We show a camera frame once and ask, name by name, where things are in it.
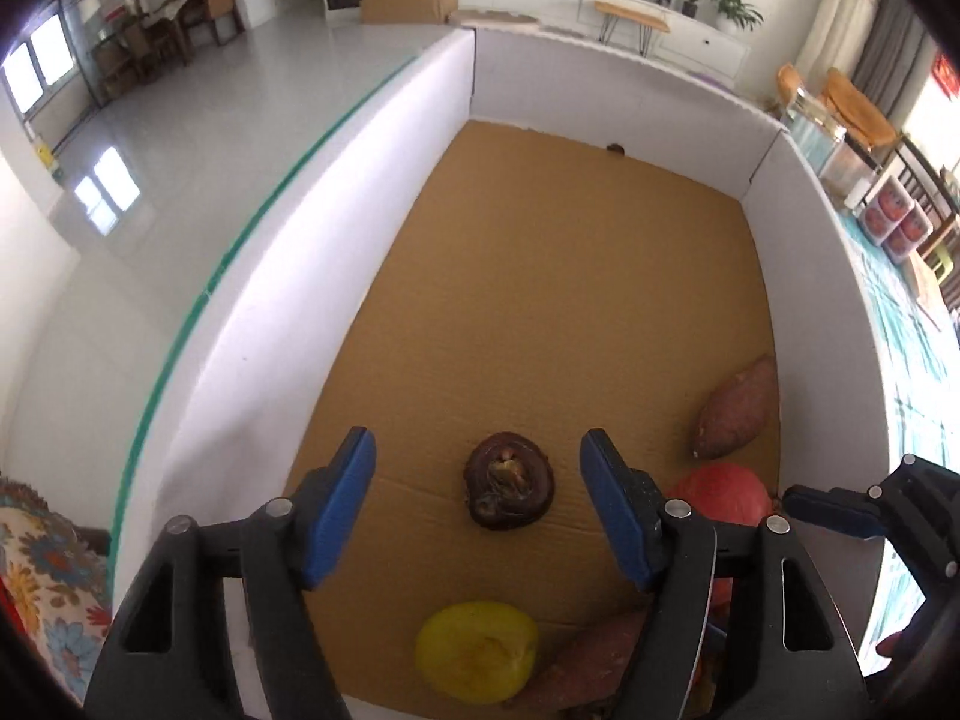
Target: green edge strip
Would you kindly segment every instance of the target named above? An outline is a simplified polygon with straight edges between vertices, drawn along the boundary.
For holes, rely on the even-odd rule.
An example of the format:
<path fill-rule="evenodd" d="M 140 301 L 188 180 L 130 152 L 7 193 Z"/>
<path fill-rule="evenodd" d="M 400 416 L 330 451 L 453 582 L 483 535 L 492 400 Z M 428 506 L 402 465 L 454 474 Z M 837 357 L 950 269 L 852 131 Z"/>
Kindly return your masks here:
<path fill-rule="evenodd" d="M 206 282 L 205 288 L 203 288 L 203 291 L 198 295 L 196 301 L 194 301 L 190 312 L 186 314 L 184 324 L 182 324 L 182 327 L 179 329 L 179 333 L 176 334 L 174 343 L 170 347 L 167 358 L 160 370 L 157 384 L 154 385 L 150 393 L 150 398 L 147 400 L 147 407 L 144 409 L 143 416 L 136 428 L 136 435 L 133 437 L 133 445 L 130 448 L 130 454 L 127 456 L 127 464 L 124 466 L 123 476 L 120 477 L 120 488 L 117 490 L 116 508 L 113 510 L 113 524 L 112 527 L 110 527 L 110 554 L 107 558 L 107 581 L 109 582 L 109 593 L 111 596 L 113 595 L 113 575 L 116 570 L 117 552 L 120 546 L 120 528 L 123 525 L 124 514 L 126 514 L 127 503 L 130 499 L 133 475 L 136 474 L 136 466 L 140 461 L 140 453 L 143 450 L 144 442 L 147 440 L 147 433 L 150 432 L 150 424 L 154 421 L 154 414 L 157 411 L 157 406 L 160 405 L 163 391 L 166 389 L 167 382 L 170 381 L 170 376 L 176 366 L 176 361 L 179 360 L 181 352 L 184 351 L 186 341 L 190 338 L 190 334 L 193 332 L 193 328 L 196 326 L 200 314 L 203 314 L 203 309 L 205 309 L 206 305 L 210 302 L 211 295 L 213 295 L 214 290 L 217 289 L 217 285 L 219 285 L 220 280 L 224 277 L 224 273 L 227 272 L 227 268 L 230 267 L 237 253 L 243 245 L 246 244 L 251 234 L 253 234 L 253 230 L 256 230 L 256 226 L 260 223 L 260 220 L 262 220 L 267 211 L 272 208 L 274 203 L 277 202 L 282 191 L 290 186 L 290 183 L 304 168 L 304 165 L 333 137 L 337 130 L 370 101 L 373 95 L 383 89 L 383 87 L 402 73 L 402 71 L 406 70 L 417 58 L 416 56 L 411 56 L 395 71 L 380 81 L 376 87 L 373 87 L 366 95 L 363 95 L 347 113 L 344 113 L 334 122 L 333 127 L 330 127 L 330 129 L 320 137 L 320 140 L 316 141 L 313 146 L 310 146 L 306 153 L 304 153 L 304 156 L 301 156 L 301 158 L 294 163 L 294 167 L 280 180 L 280 183 L 277 184 L 277 187 L 271 192 L 270 196 L 264 200 L 263 204 L 254 212 L 250 221 L 248 221 L 243 230 L 240 231 L 240 235 L 237 236 L 233 245 L 229 247 L 227 253 L 221 258 L 219 264 L 213 271 L 213 275 L 210 276 L 210 279 Z"/>

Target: yellow-green fruit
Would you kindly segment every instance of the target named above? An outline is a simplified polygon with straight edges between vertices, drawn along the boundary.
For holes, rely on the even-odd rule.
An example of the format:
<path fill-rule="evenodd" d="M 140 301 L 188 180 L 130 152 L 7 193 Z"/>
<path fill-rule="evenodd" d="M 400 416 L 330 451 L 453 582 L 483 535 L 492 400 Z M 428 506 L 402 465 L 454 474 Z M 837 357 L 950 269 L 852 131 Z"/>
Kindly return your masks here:
<path fill-rule="evenodd" d="M 454 604 L 424 623 L 415 656 L 435 690 L 467 704 L 498 704 L 530 679 L 536 623 L 509 604 Z"/>

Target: silver screw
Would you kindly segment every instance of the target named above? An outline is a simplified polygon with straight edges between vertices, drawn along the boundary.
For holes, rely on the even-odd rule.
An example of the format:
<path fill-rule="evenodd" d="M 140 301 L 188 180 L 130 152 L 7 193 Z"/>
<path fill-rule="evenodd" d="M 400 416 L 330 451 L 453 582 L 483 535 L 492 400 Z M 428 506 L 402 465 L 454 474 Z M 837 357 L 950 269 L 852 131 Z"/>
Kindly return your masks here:
<path fill-rule="evenodd" d="M 274 498 L 267 502 L 267 514 L 270 517 L 286 517 L 294 511 L 294 502 L 289 498 Z"/>
<path fill-rule="evenodd" d="M 684 517 L 689 517 L 690 512 L 693 509 L 690 509 L 690 504 L 686 501 L 680 500 L 680 498 L 671 498 L 664 504 L 664 510 L 671 516 L 677 517 L 677 519 L 683 519 Z"/>
<path fill-rule="evenodd" d="M 180 533 L 186 533 L 193 527 L 193 520 L 186 514 L 178 514 L 167 522 L 167 533 L 179 536 Z"/>
<path fill-rule="evenodd" d="M 774 533 L 778 533 L 780 536 L 782 536 L 784 533 L 790 533 L 790 523 L 779 514 L 774 514 L 772 517 L 767 517 L 767 527 Z"/>

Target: floral fabric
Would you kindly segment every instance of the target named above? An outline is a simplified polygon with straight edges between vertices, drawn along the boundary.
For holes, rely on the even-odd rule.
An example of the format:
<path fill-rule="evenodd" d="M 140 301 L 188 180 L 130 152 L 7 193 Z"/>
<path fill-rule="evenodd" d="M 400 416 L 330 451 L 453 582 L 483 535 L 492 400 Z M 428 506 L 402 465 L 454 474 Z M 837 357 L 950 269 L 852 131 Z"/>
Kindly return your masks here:
<path fill-rule="evenodd" d="M 82 703 L 110 624 L 106 567 L 78 540 L 69 520 L 5 480 L 0 581 L 37 654 Z"/>

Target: plaid tablecloth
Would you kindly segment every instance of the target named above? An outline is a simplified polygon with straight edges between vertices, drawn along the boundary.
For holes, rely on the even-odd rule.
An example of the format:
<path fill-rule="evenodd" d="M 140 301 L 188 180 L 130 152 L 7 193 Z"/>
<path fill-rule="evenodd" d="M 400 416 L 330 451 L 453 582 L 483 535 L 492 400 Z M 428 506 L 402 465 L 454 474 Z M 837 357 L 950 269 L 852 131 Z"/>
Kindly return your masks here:
<path fill-rule="evenodd" d="M 942 308 L 934 323 L 883 251 L 867 240 L 852 218 L 843 217 L 841 223 L 877 336 L 887 395 L 890 467 L 898 466 L 909 452 L 960 471 L 960 346 L 947 310 Z M 920 588 L 888 542 L 859 654 L 865 674 L 887 664 L 877 656 L 875 645 L 901 630 L 920 603 Z"/>

